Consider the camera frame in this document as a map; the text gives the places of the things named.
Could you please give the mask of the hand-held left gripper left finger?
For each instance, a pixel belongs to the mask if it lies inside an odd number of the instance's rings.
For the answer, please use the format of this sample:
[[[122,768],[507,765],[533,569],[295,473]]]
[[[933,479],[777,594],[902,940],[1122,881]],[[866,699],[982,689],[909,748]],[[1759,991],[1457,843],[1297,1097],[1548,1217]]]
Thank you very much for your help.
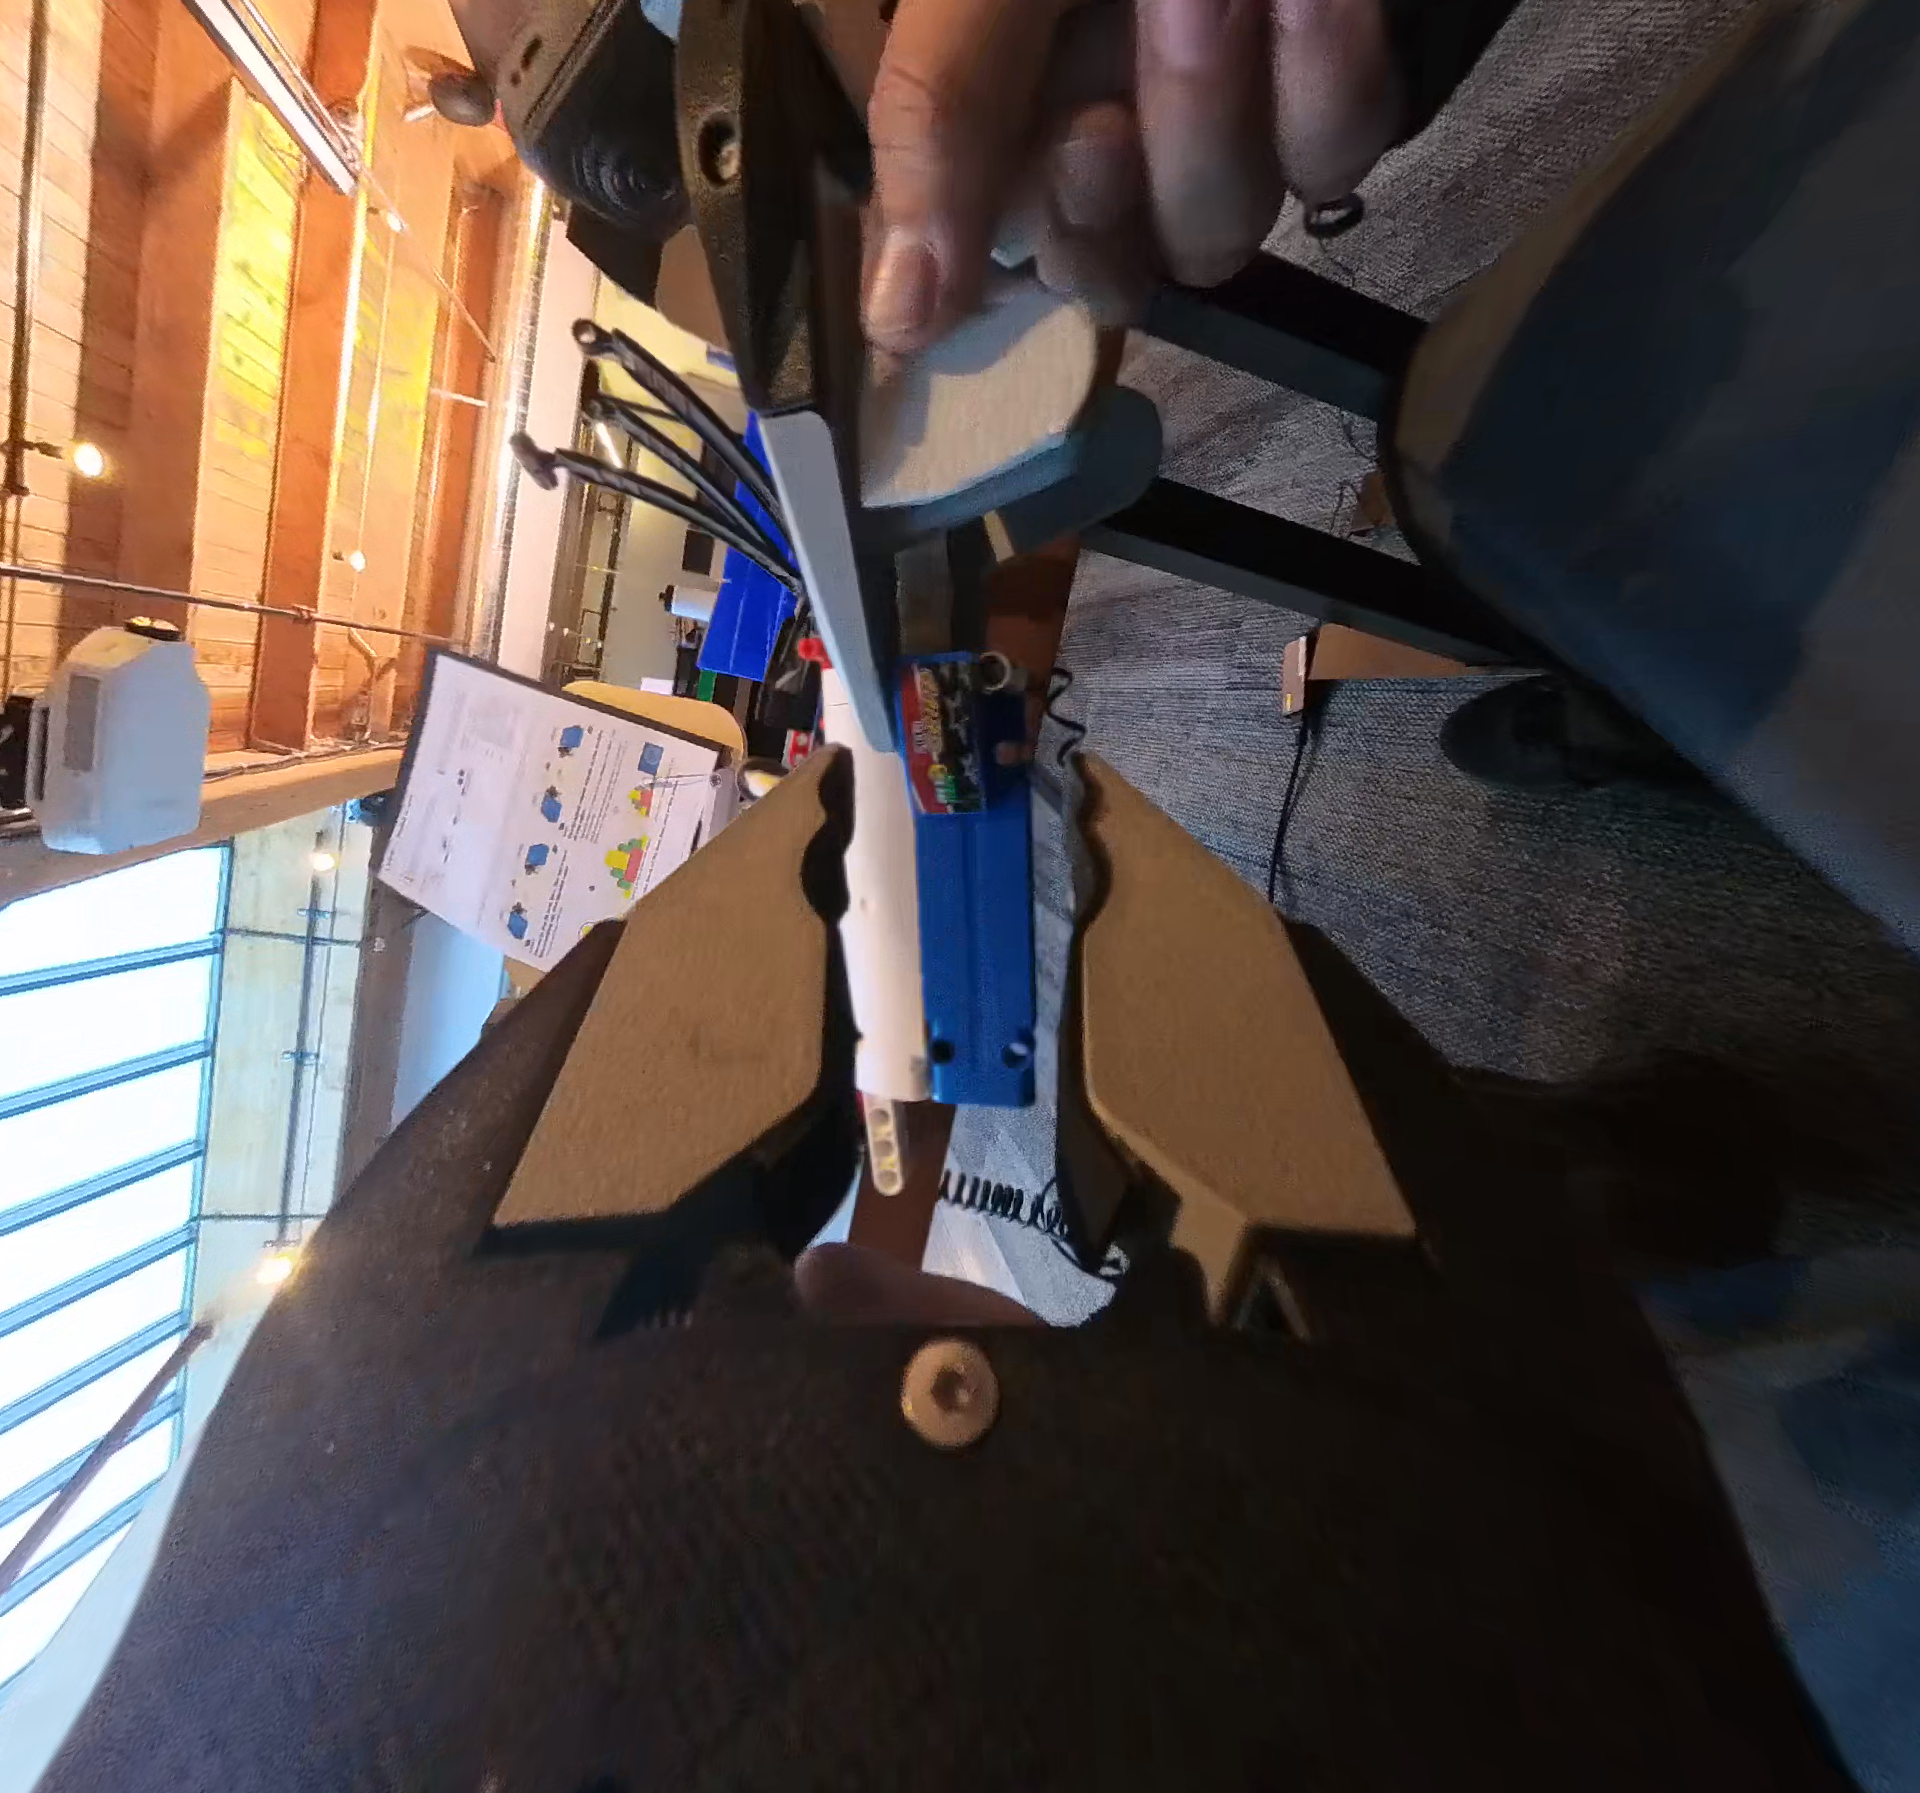
[[[850,835],[854,757],[825,748],[637,900],[496,1232],[650,1227],[850,1086]]]

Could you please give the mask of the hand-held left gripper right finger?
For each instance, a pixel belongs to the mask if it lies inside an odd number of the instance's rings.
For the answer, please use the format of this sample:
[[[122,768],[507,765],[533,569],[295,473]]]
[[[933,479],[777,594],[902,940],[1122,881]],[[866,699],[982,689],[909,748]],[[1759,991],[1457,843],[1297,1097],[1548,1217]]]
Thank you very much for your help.
[[[1275,909],[1105,760],[1070,764],[1059,1169],[1086,1258],[1222,1329],[1380,1340],[1422,1236]]]

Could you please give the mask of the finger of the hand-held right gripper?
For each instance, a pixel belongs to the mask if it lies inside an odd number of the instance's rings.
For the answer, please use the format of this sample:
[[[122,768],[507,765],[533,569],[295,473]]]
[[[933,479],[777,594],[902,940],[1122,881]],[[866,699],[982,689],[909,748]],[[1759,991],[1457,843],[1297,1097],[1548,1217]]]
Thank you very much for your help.
[[[898,562],[867,537],[850,453],[821,414],[757,414],[757,423],[811,617],[854,719],[872,748],[898,754]]]

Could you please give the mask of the toy brick car model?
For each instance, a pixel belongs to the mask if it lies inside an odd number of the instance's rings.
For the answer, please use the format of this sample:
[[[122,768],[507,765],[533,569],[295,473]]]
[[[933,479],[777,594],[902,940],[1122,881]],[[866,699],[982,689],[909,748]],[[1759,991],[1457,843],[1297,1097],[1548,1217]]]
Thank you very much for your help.
[[[855,338],[802,326],[795,354],[772,376],[742,371],[742,379],[754,414],[821,414],[847,445],[860,487]],[[698,1185],[704,1193],[729,1184],[764,1213],[772,1213],[777,1200],[795,1200],[802,1240],[836,1206],[847,1170],[863,1153],[860,1102],[867,1092],[863,1080],[881,1070],[886,1086],[899,1083],[894,1063],[905,1043],[919,1045],[922,1083],[941,1104],[1022,1109],[1038,1097],[1022,695],[988,657],[949,647],[919,657],[899,651],[899,752],[881,754],[854,719],[818,627],[816,642],[825,651],[821,689],[836,684],[850,712],[847,740],[827,744],[854,757],[847,905],[836,921],[850,1086],[818,1104],[789,1154],[766,1166],[738,1161],[719,1180]],[[611,963],[618,925],[595,927],[564,966],[583,966],[601,943]]]

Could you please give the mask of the black desk leg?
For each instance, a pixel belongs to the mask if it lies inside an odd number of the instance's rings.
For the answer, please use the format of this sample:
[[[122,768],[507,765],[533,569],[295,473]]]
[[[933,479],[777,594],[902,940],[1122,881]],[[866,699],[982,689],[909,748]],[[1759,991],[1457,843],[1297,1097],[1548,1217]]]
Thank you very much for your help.
[[[1294,262],[1258,256],[1210,289],[1164,287],[1142,338],[1380,423],[1428,321]]]
[[[1542,645],[1440,566],[1174,479],[1151,482],[1139,501],[1089,526],[1084,548],[1466,667],[1548,662]]]

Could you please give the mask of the person's right hand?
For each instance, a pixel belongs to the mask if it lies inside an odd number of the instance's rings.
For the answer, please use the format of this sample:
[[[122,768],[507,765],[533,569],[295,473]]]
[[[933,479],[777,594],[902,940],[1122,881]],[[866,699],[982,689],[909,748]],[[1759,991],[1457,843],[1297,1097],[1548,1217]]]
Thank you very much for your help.
[[[905,354],[1006,243],[1105,325],[1210,289],[1285,198],[1358,195],[1408,105],[1382,0],[899,0],[867,135],[863,325]]]

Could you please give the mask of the blue plastic bin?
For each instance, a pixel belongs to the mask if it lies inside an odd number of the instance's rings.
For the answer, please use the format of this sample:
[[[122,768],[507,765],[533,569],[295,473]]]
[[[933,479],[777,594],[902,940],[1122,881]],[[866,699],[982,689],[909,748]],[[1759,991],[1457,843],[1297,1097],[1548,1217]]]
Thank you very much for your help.
[[[797,615],[800,598],[769,569],[732,548],[698,653],[694,699],[714,701],[725,679],[769,682]]]

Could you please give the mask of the beige cardboard board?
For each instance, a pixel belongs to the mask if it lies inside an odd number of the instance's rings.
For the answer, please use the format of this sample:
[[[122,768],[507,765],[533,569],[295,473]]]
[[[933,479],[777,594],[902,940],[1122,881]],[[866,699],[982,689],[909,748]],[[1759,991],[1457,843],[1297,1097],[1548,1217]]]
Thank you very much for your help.
[[[746,760],[746,734],[732,710],[714,701],[694,701],[686,695],[658,695],[650,689],[633,689],[601,679],[572,679],[564,699],[583,701],[650,729],[663,729],[682,740],[701,740],[725,754],[729,764]]]

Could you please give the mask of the white illustrated leaflet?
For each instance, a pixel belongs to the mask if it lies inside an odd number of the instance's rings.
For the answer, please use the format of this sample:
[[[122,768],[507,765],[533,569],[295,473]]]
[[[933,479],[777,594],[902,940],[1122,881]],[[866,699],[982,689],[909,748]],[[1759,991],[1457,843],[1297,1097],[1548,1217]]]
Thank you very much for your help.
[[[505,963],[550,973],[732,807],[721,744],[432,651],[374,877]]]

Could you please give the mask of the brown cardboard box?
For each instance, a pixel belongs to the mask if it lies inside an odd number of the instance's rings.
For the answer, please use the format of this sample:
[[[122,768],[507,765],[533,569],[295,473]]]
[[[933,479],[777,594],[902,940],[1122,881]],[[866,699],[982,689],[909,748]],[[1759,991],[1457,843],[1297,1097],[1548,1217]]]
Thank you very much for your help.
[[[1483,676],[1471,662],[1394,645],[1345,627],[1314,627],[1285,645],[1283,653],[1283,715],[1305,719],[1345,682],[1437,682]]]

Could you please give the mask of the person's black shoe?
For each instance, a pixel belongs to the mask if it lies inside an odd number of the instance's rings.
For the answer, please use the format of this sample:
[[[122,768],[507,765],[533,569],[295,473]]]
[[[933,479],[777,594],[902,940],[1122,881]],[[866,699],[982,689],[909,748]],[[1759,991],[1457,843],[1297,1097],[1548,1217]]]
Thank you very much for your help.
[[[1440,752],[1477,785],[1529,793],[1688,793],[1706,785],[1624,708],[1561,676],[1504,682],[1460,703],[1440,726]]]

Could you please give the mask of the large grid window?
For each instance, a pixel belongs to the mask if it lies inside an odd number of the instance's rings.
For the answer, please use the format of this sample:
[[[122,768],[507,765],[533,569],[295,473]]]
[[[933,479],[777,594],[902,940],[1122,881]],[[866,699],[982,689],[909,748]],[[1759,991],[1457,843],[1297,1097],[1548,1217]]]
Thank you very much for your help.
[[[369,887],[327,809],[2,915],[2,1685],[339,1191]]]

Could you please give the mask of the thin metal rod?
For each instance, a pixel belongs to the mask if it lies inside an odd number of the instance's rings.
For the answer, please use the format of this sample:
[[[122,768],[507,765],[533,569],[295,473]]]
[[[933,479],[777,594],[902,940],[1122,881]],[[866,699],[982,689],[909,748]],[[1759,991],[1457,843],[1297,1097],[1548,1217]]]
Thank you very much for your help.
[[[253,615],[259,620],[282,620],[282,623],[295,623],[295,627],[307,627],[307,629],[369,631],[369,635],[381,635],[381,639],[407,639],[407,642],[419,642],[419,645],[432,645],[432,647],[454,647],[459,645],[459,639],[451,639],[446,631],[423,631],[423,629],[404,629],[404,627],[391,627],[391,623],[374,623],[374,620],[359,620],[359,617],[342,617],[342,615],[324,615],[324,612],[307,607],[307,605],[266,605],[266,600],[253,600],[253,598],[196,594],[196,593],[159,589],[159,587],[147,587],[147,583],[105,579],[105,575],[89,575],[89,573],[70,573],[70,569],[59,569],[59,566],[2,563],[2,579],[6,583],[48,587],[48,589],[65,589],[65,593],[84,593],[84,594],[132,598],[132,600],[147,600],[147,605],[178,605],[178,607],[212,607],[212,612],[222,612],[222,615]]]

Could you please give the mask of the ceiling light rail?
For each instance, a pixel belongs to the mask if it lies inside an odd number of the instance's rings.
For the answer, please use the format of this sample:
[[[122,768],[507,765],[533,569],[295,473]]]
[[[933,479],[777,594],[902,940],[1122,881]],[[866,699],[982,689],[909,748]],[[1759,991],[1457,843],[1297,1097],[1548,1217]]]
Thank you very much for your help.
[[[348,127],[327,110],[300,60],[282,47],[253,0],[181,0],[208,34],[237,77],[261,100],[295,140],[331,189],[353,198],[364,157]]]

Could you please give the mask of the white wall device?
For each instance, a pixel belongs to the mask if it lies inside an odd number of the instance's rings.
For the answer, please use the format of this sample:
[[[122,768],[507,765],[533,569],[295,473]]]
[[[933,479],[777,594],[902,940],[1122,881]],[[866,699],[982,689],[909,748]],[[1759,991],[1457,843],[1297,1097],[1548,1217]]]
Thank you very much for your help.
[[[42,843],[102,861],[196,835],[208,719],[181,627],[89,629],[29,715],[24,803]]]

